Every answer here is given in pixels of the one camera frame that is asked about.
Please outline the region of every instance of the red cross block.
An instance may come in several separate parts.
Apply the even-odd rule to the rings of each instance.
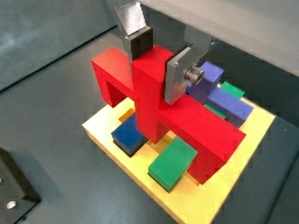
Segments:
[[[117,49],[103,52],[93,66],[103,98],[114,107],[129,96],[135,101],[137,127],[153,142],[172,130],[200,152],[189,173],[205,184],[228,163],[245,133],[189,95],[174,105],[165,101],[165,62],[173,53],[157,46],[133,62]]]

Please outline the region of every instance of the metal bracket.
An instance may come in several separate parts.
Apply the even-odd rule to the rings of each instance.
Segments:
[[[166,62],[165,100],[174,104],[185,95],[189,81],[198,84],[205,71],[200,69],[204,55],[217,45],[218,40],[208,33],[186,26],[186,46]]]
[[[141,3],[133,0],[107,0],[122,32],[130,62],[154,48],[154,29],[146,25]]]

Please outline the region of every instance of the silver metal plate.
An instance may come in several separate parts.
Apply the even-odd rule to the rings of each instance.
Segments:
[[[141,3],[133,2],[117,9],[121,22],[126,29],[126,35],[131,35],[146,27],[145,13]]]

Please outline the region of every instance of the square block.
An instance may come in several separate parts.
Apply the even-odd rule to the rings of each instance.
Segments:
[[[114,142],[123,152],[133,157],[149,139],[137,129],[137,114],[133,114],[111,133]]]
[[[149,167],[149,174],[170,192],[198,154],[198,151],[177,137]]]
[[[190,95],[196,101],[205,104],[212,91],[221,82],[225,70],[209,61],[205,62],[201,69],[205,71],[202,81],[198,85],[189,83],[186,94]]]
[[[221,85],[221,88],[226,90],[229,93],[232,93],[233,95],[236,95],[240,99],[246,93],[242,89],[232,85],[228,81],[224,82],[224,84]]]
[[[209,109],[216,115],[218,115],[222,119],[226,119],[228,118],[228,116],[218,110],[218,109],[216,109],[210,104],[205,104],[204,105],[204,107],[206,108],[206,109]]]
[[[222,88],[214,89],[208,103],[229,117],[229,122],[238,128],[249,119],[254,109]]]

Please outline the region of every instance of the screw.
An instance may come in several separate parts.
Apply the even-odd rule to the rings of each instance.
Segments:
[[[7,205],[6,205],[6,208],[7,208],[7,209],[13,209],[13,208],[15,208],[15,207],[17,207],[17,201],[11,201],[11,202],[9,202]]]
[[[204,75],[205,71],[193,64],[185,73],[185,79],[197,85],[201,83]]]

